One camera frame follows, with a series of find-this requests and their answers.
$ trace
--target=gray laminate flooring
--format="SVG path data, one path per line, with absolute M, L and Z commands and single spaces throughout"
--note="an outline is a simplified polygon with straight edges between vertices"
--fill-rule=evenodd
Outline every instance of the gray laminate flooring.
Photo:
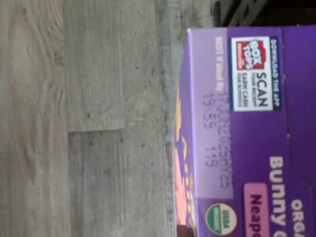
M 174 237 L 172 118 L 211 0 L 0 0 L 0 237 Z

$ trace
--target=yellow graphic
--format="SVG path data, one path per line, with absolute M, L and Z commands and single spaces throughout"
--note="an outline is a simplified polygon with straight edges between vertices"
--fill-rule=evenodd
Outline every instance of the yellow graphic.
M 186 160 L 187 158 L 187 142 L 182 136 L 182 143 L 183 143 L 183 159 Z
M 175 114 L 176 141 L 179 141 L 180 128 L 181 128 L 181 101 L 179 97 L 179 88 L 178 88 L 177 99 L 176 99 L 176 114 Z

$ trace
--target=purple box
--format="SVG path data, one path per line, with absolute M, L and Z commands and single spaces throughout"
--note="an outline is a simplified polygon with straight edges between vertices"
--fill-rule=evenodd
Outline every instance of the purple box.
M 188 30 L 178 225 L 197 237 L 316 236 L 315 42 L 315 26 Z

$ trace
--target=organic logo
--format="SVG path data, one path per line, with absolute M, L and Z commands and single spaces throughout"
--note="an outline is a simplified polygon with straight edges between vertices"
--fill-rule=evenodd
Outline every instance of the organic logo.
M 218 236 L 226 236 L 235 230 L 237 215 L 230 206 L 215 203 L 206 211 L 205 222 L 211 232 Z

